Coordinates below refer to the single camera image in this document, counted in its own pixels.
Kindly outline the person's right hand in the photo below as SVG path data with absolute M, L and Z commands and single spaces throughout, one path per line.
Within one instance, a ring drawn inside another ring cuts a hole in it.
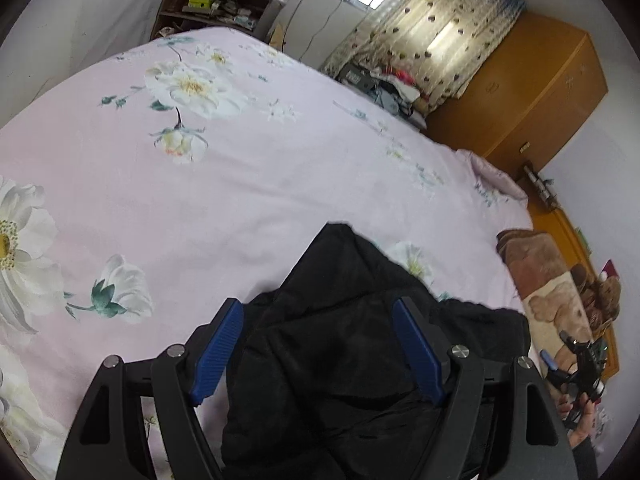
M 555 401 L 555 404 L 561 418 L 566 419 L 573 406 L 573 403 L 570 402 L 570 396 L 563 394 Z M 568 435 L 571 448 L 577 448 L 590 436 L 596 417 L 596 406 L 585 393 L 577 399 L 577 405 L 580 408 L 579 420 L 576 428 Z

